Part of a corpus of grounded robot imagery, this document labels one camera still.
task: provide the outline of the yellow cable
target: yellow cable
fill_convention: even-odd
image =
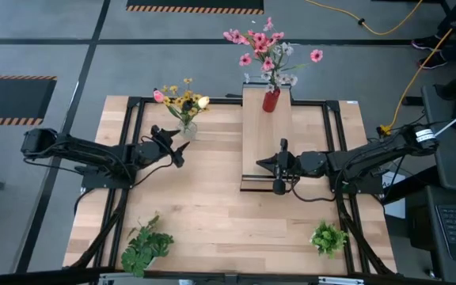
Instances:
[[[399,109],[401,108],[401,105],[402,105],[402,101],[404,100],[405,98],[405,95],[408,93],[409,91],[409,88],[412,86],[412,84],[414,83],[414,81],[416,80],[416,77],[418,76],[418,73],[424,68],[424,65],[428,63],[428,60],[437,52],[437,49],[439,48],[439,46],[441,46],[441,44],[443,43],[443,41],[446,40],[446,38],[451,34],[451,32],[453,31],[452,28],[450,28],[448,30],[448,32],[446,33],[446,35],[444,35],[444,37],[438,42],[438,44],[434,47],[434,50],[431,52],[431,54],[425,59],[425,61],[420,65],[420,68],[418,68],[418,70],[416,71],[415,75],[412,77],[411,81],[409,82],[408,86],[405,88],[404,92],[402,93],[401,95],[401,99],[399,100],[399,104],[397,105],[397,108],[395,109],[395,113],[393,114],[393,120],[392,120],[392,123],[390,125],[387,125],[387,126],[383,126],[381,125],[380,128],[381,128],[381,133],[383,133],[384,135],[389,135],[390,132],[391,132],[391,129],[392,127],[394,126],[394,124],[397,122],[397,114],[399,113]]]
[[[323,4],[320,4],[318,2],[314,2],[314,1],[311,1],[311,0],[305,0],[306,2],[309,2],[311,4],[314,4],[316,6],[320,6],[320,7],[323,7],[323,8],[326,8],[326,9],[330,9],[330,10],[334,10],[334,11],[337,11],[337,12],[341,12],[341,13],[345,13],[351,17],[354,17],[357,21],[360,21],[360,18],[357,17],[355,14],[351,13],[351,12],[348,12],[346,10],[343,10],[343,9],[339,9],[339,8],[336,8],[336,7],[331,7],[331,6],[327,6],[327,5],[323,5]],[[395,30],[399,29],[402,24],[404,24],[415,12],[416,12],[416,9],[418,9],[418,7],[420,6],[420,4],[423,2],[424,0],[420,0],[416,5],[415,7],[412,9],[412,11],[408,14],[408,16],[406,16],[404,18],[404,20],[402,20],[399,25],[395,26],[394,28],[390,29],[389,31],[387,32],[375,32],[371,27],[369,27],[367,24],[365,24],[365,22],[362,22],[362,25],[367,28],[367,30],[369,32],[372,32],[373,34],[377,35],[377,36],[386,36],[392,32],[394,32]]]

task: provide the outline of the glass vase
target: glass vase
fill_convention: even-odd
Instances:
[[[177,125],[177,130],[180,131],[180,135],[188,141],[193,141],[196,139],[196,132],[198,131],[198,127],[196,123],[189,122],[187,125],[184,125],[183,121],[179,121]]]
[[[263,110],[266,112],[274,112],[276,109],[277,101],[279,100],[279,95],[281,94],[281,89],[278,86],[274,88],[274,91],[268,91],[265,94],[265,99],[263,101]]]

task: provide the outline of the red vase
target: red vase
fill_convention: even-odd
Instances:
[[[274,92],[266,92],[265,99],[263,100],[263,110],[266,112],[274,112],[280,94],[281,89],[279,89],[277,86],[274,88]]]

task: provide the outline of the pink flower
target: pink flower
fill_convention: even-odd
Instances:
[[[272,34],[272,39],[281,40],[284,38],[284,32],[274,32]]]
[[[249,53],[246,53],[245,55],[241,56],[241,61],[239,61],[238,64],[241,67],[248,66],[249,64],[251,64],[251,57],[249,56]]]
[[[272,24],[272,17],[269,17],[267,19],[267,24],[265,26],[263,26],[263,30],[265,32],[267,32],[267,31],[272,30],[272,28],[274,28],[274,25]]]
[[[267,40],[267,47],[271,47],[272,45],[277,43],[277,39],[271,38]]]
[[[270,57],[266,57],[265,61],[263,62],[263,66],[261,67],[262,71],[269,71],[272,68],[276,67]]]
[[[225,39],[229,41],[234,41],[234,38],[231,36],[229,32],[224,32],[222,35],[225,37]]]
[[[250,42],[245,38],[245,36],[241,36],[240,44],[250,45]]]
[[[313,52],[310,53],[310,60],[314,61],[315,63],[318,63],[321,59],[323,59],[323,51],[313,50]]]
[[[231,31],[231,36],[234,38],[234,44],[241,44],[242,36],[238,30]]]
[[[265,44],[267,41],[267,36],[262,32],[257,32],[254,34],[253,40],[254,40],[255,44],[258,44],[258,43]]]
[[[254,44],[254,52],[267,52],[267,43],[265,41]]]
[[[163,95],[163,93],[161,91],[159,91],[158,89],[154,88],[153,95],[154,95],[154,99],[158,103],[162,103],[163,100],[165,100],[165,95]]]

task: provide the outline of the green plant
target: green plant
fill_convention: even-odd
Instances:
[[[344,247],[347,237],[348,234],[344,231],[336,229],[333,224],[327,225],[325,220],[321,220],[320,226],[310,238],[310,243],[316,245],[320,255],[326,253],[329,258],[333,258],[334,253]]]
[[[166,257],[169,245],[173,244],[172,236],[153,232],[158,220],[159,215],[156,215],[147,223],[147,226],[140,225],[139,234],[130,240],[122,255],[124,271],[133,273],[135,277],[143,277],[143,271],[153,258]],[[136,230],[137,228],[131,229],[127,238]]]

